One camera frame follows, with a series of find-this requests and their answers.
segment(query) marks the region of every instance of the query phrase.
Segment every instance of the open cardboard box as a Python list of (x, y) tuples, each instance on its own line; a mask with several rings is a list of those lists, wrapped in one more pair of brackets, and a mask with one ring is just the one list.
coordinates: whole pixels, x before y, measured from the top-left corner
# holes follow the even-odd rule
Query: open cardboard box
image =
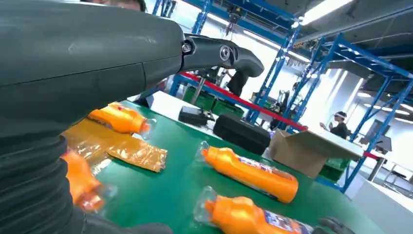
[(363, 155), (362, 148), (327, 131), (289, 134), (277, 129), (268, 149), (273, 160), (313, 178), (330, 157), (358, 160)]

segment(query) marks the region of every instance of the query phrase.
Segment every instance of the bottle label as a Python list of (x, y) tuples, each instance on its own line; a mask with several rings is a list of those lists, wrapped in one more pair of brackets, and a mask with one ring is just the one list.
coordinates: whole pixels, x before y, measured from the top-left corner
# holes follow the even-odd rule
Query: bottle label
[(290, 174), (288, 174), (286, 172), (282, 172), (280, 170), (277, 170), (275, 167), (271, 167), (271, 166), (262, 164), (260, 162), (254, 161), (252, 159), (245, 158), (245, 157), (240, 157), (240, 156), (238, 157), (238, 160), (240, 162), (244, 163), (244, 164), (247, 164), (247, 165), (251, 166), (251, 167), (256, 167), (256, 168), (259, 168), (259, 169), (261, 169), (265, 172), (269, 172), (269, 173), (278, 175), (282, 178), (293, 180), (293, 177)]
[[(264, 216), (265, 221), (268, 224), (294, 234), (311, 234), (313, 232), (313, 228), (307, 224), (284, 217), (279, 214), (274, 214), (270, 211), (264, 211)], [(292, 222), (297, 223), (298, 227), (293, 228)]]

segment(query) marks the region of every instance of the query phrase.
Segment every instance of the plastic bottle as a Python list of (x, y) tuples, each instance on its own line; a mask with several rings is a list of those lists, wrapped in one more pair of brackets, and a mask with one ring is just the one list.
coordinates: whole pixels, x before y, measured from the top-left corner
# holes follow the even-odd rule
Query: plastic bottle
[(105, 108), (92, 111), (88, 118), (107, 124), (119, 133), (137, 133), (143, 139), (148, 139), (156, 126), (155, 119), (145, 118), (119, 102), (112, 102)]
[(97, 212), (117, 194), (117, 188), (100, 183), (82, 156), (68, 150), (61, 157), (68, 164), (66, 178), (70, 184), (73, 203), (87, 212)]
[(291, 202), (298, 190), (297, 179), (280, 170), (236, 155), (230, 148), (210, 147), (201, 143), (195, 156), (216, 171), (233, 178), (251, 188), (276, 197), (280, 202)]
[(206, 187), (194, 218), (220, 228), (225, 234), (310, 234), (313, 228), (254, 205), (247, 197), (229, 198)]

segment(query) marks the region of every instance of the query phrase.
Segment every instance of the black box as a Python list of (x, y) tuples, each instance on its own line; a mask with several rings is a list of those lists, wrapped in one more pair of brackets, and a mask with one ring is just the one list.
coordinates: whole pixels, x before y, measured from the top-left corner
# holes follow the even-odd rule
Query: black box
[(263, 128), (251, 125), (232, 113), (220, 115), (214, 126), (214, 134), (248, 150), (261, 155), (270, 144), (270, 134)]

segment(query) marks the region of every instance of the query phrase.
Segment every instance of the green table surface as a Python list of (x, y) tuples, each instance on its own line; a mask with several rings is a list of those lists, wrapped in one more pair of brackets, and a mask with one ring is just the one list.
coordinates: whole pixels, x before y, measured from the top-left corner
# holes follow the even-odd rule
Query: green table surface
[(266, 210), (316, 225), (320, 217), (341, 220), (356, 234), (382, 234), (383, 231), (358, 210), (339, 191), (286, 166), (273, 162), (278, 169), (294, 175), (300, 185), (290, 204), (282, 204), (264, 194), (228, 178), (212, 168), (194, 162), (194, 155), (203, 140), (216, 147), (229, 147), (241, 156), (262, 161), (261, 157), (223, 140), (201, 133), (180, 122), (161, 116), (147, 108), (126, 103), (148, 118), (157, 119), (150, 144), (168, 150), (166, 168), (154, 173), (115, 159), (97, 178), (116, 185), (117, 197), (108, 203), (102, 215), (123, 227), (161, 222), (175, 234), (219, 234), (217, 228), (193, 220), (193, 208), (205, 186), (228, 197), (246, 196)]

